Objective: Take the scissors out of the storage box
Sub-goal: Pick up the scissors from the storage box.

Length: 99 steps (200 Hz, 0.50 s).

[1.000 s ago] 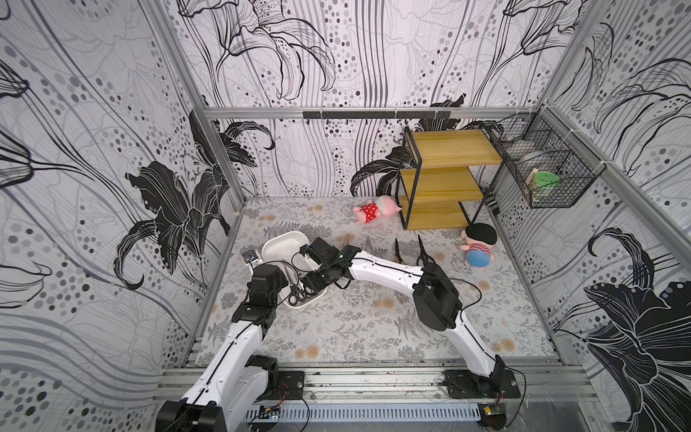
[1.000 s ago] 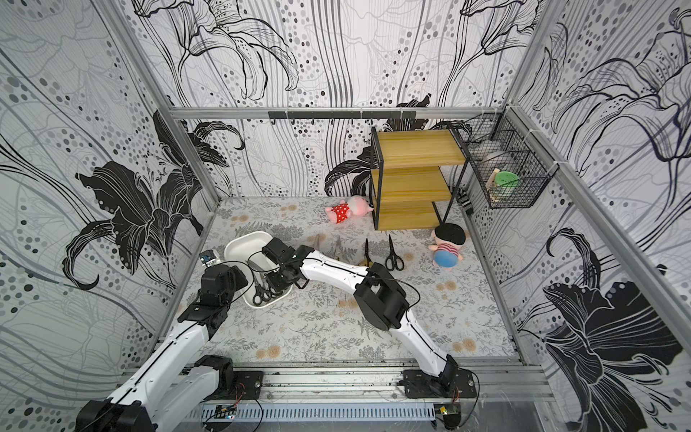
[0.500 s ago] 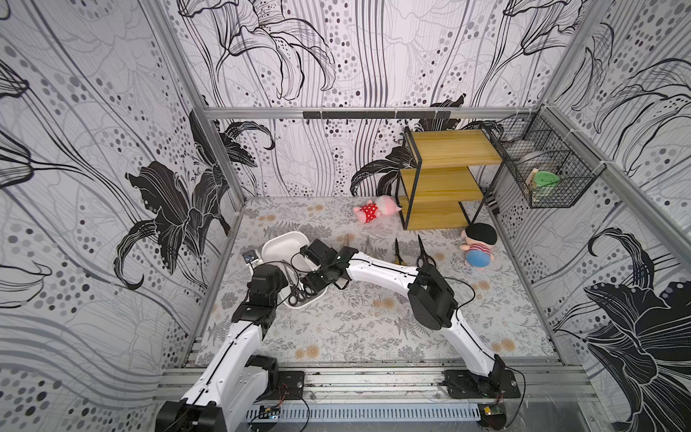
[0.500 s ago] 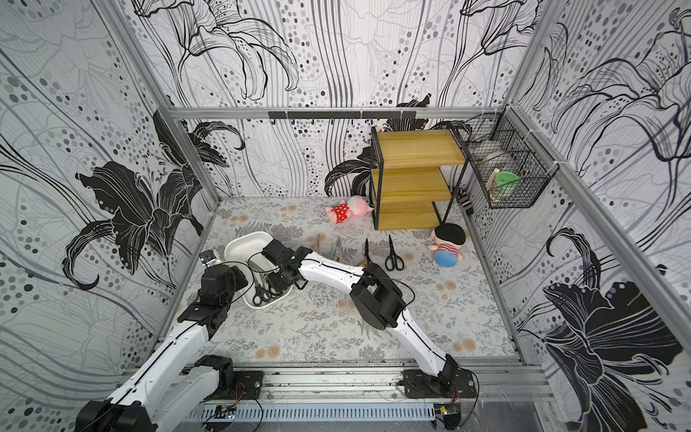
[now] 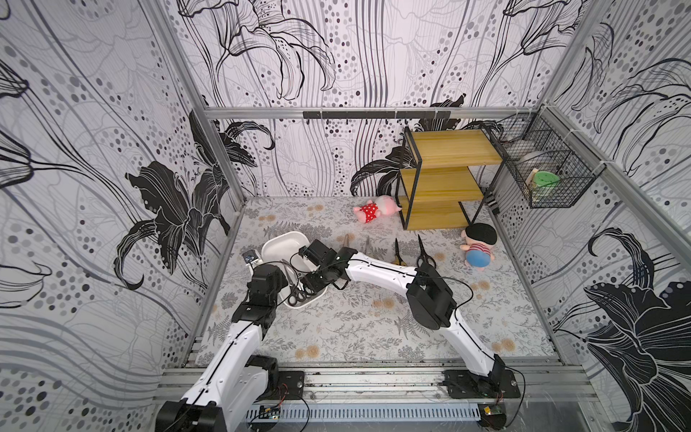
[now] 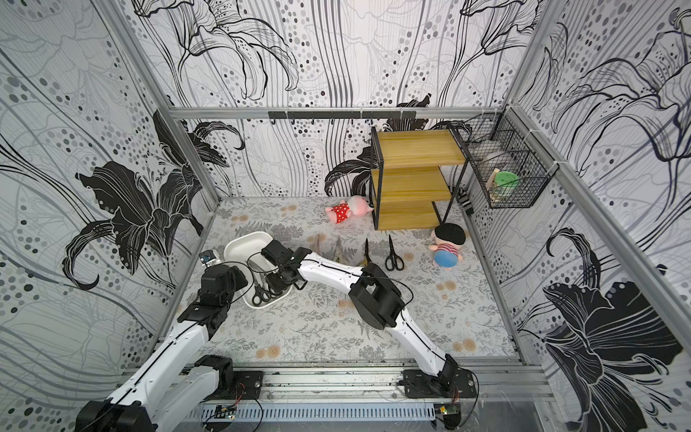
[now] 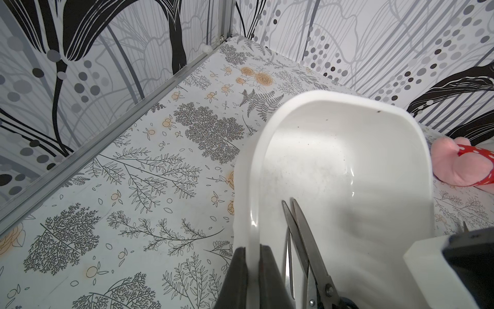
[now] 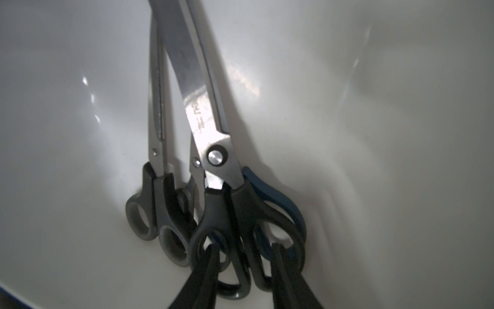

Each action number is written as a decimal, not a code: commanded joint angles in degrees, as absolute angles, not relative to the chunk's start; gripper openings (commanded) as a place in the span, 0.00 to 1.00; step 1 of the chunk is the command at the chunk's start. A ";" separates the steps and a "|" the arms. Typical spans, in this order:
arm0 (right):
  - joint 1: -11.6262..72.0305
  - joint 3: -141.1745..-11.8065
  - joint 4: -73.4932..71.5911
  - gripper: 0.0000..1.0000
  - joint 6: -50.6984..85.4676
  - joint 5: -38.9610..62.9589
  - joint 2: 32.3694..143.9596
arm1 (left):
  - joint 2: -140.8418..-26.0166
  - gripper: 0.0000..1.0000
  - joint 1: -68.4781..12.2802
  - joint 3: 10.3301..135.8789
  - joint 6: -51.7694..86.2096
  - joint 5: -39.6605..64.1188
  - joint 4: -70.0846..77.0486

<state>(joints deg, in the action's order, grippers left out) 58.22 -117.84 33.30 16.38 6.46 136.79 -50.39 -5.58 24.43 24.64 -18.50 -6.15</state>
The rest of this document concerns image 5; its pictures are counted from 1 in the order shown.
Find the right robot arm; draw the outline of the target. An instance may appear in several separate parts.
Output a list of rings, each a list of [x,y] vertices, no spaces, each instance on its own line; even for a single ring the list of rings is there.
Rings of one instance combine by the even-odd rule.
[[[415,321],[440,332],[460,355],[466,369],[478,379],[498,384],[506,371],[505,362],[491,352],[467,325],[446,279],[428,263],[398,266],[368,257],[353,248],[328,248],[315,240],[301,247],[297,255],[316,266],[302,277],[311,291],[346,283],[364,282],[404,296]]]

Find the white plastic storage box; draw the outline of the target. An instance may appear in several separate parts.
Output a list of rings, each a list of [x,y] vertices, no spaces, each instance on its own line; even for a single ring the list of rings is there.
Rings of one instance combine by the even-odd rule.
[[[311,262],[298,255],[299,249],[301,247],[307,247],[309,244],[308,238],[303,233],[299,231],[287,232],[270,239],[264,244],[261,249],[261,257],[266,264],[278,266],[284,272],[289,284],[290,281],[296,282],[309,271],[316,269],[316,266],[311,264]],[[316,302],[316,300],[320,299],[327,291],[326,288],[321,293],[309,294],[304,289],[304,292],[307,294],[307,300],[301,306],[290,307],[285,302],[289,293],[289,286],[287,286],[280,291],[279,302],[289,308],[300,309],[312,302]]]

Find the yellow black scissors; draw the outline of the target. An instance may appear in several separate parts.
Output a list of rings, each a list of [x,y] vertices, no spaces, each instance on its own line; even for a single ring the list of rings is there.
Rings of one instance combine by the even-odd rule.
[[[395,239],[394,241],[394,259],[392,263],[396,266],[407,266],[406,261],[403,259],[401,255],[401,248],[399,247],[398,239]]]

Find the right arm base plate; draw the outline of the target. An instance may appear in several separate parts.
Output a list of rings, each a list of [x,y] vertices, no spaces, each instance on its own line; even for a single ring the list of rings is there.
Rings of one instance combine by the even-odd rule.
[[[518,380],[509,369],[500,378],[483,377],[467,370],[450,369],[443,372],[442,385],[452,399],[519,399],[522,396]]]

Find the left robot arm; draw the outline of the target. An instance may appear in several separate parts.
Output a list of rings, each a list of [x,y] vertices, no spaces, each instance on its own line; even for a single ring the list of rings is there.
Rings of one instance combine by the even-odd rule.
[[[254,402],[272,393],[278,377],[275,361],[254,353],[275,320],[278,295],[287,286],[278,266],[256,267],[223,345],[180,401],[164,403],[154,430],[234,431]]]

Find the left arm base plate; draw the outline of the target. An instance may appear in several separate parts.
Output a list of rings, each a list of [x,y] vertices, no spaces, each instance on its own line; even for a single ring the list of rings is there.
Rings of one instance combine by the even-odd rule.
[[[257,401],[298,401],[303,397],[304,371],[279,371],[270,374],[267,389]]]

